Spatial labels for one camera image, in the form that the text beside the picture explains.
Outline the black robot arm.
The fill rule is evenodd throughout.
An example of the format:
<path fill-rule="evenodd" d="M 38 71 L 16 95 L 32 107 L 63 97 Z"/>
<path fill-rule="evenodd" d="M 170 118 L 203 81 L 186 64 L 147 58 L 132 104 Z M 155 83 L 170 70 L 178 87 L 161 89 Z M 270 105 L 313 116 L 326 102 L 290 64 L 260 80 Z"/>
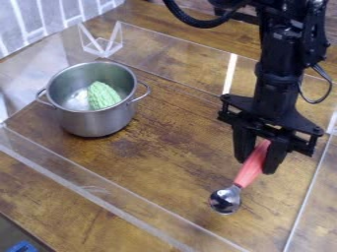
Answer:
<path fill-rule="evenodd" d="M 224 94 L 218 119 L 231 125 L 234 156 L 246 161 L 255 139 L 270 141 L 262 170 L 277 171 L 287 153 L 311 156 L 322 129 L 295 109 L 303 98 L 303 70 L 323 74 L 329 42 L 325 35 L 327 0 L 208 0 L 222 13 L 255 7 L 260 58 L 255 65 L 254 95 Z"/>

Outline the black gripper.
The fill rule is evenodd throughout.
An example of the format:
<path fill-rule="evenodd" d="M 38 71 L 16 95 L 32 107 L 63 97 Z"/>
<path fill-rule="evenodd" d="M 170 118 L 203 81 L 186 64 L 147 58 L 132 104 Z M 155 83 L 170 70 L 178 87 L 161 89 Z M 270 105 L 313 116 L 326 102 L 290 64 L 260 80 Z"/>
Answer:
<path fill-rule="evenodd" d="M 287 152 L 311 156 L 322 129 L 295 110 L 302 76 L 277 75 L 255 65 L 254 96 L 223 94 L 218 119 L 231 125 L 234 156 L 239 163 L 248 158 L 256 137 L 271 141 L 262 171 L 274 174 Z"/>

